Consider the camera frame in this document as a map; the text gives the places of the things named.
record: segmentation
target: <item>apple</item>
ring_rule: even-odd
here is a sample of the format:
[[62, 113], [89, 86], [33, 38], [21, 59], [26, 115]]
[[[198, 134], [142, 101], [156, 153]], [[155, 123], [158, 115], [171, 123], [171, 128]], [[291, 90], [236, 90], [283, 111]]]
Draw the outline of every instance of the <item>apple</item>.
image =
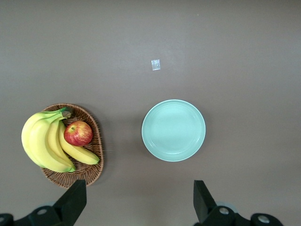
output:
[[93, 137], [91, 127], [84, 121], [74, 121], [64, 131], [65, 140], [74, 146], [84, 146], [90, 143]]

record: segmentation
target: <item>gray surface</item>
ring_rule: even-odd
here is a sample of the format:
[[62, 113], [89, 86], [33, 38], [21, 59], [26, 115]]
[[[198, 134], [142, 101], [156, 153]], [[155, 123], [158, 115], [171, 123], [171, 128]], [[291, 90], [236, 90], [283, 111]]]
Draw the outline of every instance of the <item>gray surface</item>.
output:
[[[65, 192], [20, 134], [31, 114], [67, 102], [96, 115], [107, 157], [77, 226], [193, 225], [195, 179], [247, 219], [299, 225], [300, 11], [298, 0], [0, 1], [0, 212], [20, 218]], [[201, 149], [174, 163], [140, 133], [172, 98], [207, 125]]]

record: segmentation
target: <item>brown woven basket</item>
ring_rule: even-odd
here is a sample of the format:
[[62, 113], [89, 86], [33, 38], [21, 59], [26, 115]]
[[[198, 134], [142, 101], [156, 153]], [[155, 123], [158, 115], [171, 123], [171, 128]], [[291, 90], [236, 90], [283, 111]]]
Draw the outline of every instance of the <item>brown woven basket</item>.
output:
[[75, 166], [74, 172], [58, 173], [45, 168], [41, 168], [41, 170], [48, 178], [48, 180], [58, 185], [59, 187], [69, 188], [78, 179], [85, 179], [86, 185], [89, 186], [100, 177], [100, 174], [103, 171], [103, 147], [100, 129], [93, 116], [87, 110], [78, 105], [64, 103], [54, 104], [48, 106], [43, 111], [55, 111], [63, 107], [70, 107], [73, 110], [72, 116], [68, 119], [63, 120], [65, 126], [74, 121], [82, 120], [92, 128], [93, 138], [88, 145], [84, 146], [84, 148], [96, 154], [100, 160], [96, 165], [87, 165], [69, 156], [70, 160]]

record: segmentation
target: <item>bunch of bananas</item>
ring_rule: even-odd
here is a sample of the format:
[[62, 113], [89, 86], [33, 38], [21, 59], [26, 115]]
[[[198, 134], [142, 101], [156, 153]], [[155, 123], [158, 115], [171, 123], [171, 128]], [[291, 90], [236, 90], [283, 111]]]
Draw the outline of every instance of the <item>bunch of bananas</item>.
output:
[[62, 119], [70, 115], [70, 109], [64, 107], [35, 113], [26, 121], [21, 134], [22, 145], [35, 164], [55, 172], [74, 172], [75, 166], [68, 155], [85, 164], [99, 162], [94, 153], [84, 147], [70, 145], [65, 140]]

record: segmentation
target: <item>wicker basket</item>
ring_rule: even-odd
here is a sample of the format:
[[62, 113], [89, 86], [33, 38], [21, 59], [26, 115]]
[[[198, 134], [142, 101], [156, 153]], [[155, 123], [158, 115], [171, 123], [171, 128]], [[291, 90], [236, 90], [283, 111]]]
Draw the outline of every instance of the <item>wicker basket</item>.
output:
[[73, 109], [72, 116], [63, 120], [65, 126], [76, 120], [82, 120], [92, 128], [93, 138], [88, 145], [84, 146], [84, 148], [96, 154], [100, 160], [96, 165], [87, 165], [69, 156], [75, 166], [74, 172], [58, 173], [45, 168], [41, 168], [41, 170], [48, 180], [59, 187], [69, 188], [78, 179], [85, 179], [86, 185], [89, 186], [100, 177], [100, 174], [103, 171], [103, 147], [99, 126], [93, 116], [87, 110], [78, 105], [64, 103], [55, 104], [48, 106], [43, 111], [55, 111], [63, 107], [70, 107]]

